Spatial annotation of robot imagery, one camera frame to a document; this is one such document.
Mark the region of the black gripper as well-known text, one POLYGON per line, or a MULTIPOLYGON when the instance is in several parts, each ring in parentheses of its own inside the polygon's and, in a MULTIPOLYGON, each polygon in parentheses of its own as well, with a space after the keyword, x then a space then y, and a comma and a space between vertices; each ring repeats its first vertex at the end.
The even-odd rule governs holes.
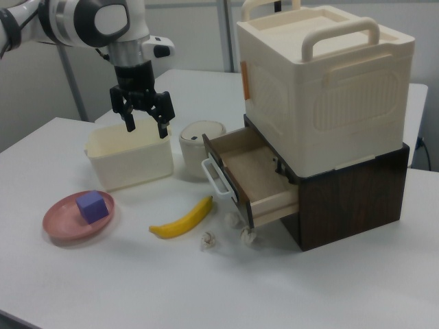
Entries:
POLYGON ((175 117, 174 107, 169 92, 155 94, 152 63, 116 66, 115 74, 117 85, 110 89, 112 111, 120 115, 127 131, 136 129, 133 107, 135 110, 149 110, 147 113, 157 122, 159 137, 168 136, 167 127, 175 117))

